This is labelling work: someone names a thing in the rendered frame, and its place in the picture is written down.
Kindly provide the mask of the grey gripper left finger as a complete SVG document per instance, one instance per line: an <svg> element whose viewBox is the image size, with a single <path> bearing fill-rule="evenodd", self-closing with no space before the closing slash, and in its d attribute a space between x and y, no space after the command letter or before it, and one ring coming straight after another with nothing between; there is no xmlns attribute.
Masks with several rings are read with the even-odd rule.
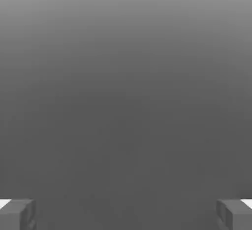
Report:
<svg viewBox="0 0 252 230"><path fill-rule="evenodd" d="M37 230L34 199L0 199L0 230Z"/></svg>

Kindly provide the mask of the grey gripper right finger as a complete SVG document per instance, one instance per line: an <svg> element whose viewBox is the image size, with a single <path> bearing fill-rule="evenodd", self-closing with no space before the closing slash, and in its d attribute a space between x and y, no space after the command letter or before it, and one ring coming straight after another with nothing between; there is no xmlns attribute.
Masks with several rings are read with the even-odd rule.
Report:
<svg viewBox="0 0 252 230"><path fill-rule="evenodd" d="M252 199L218 199L219 230L252 230Z"/></svg>

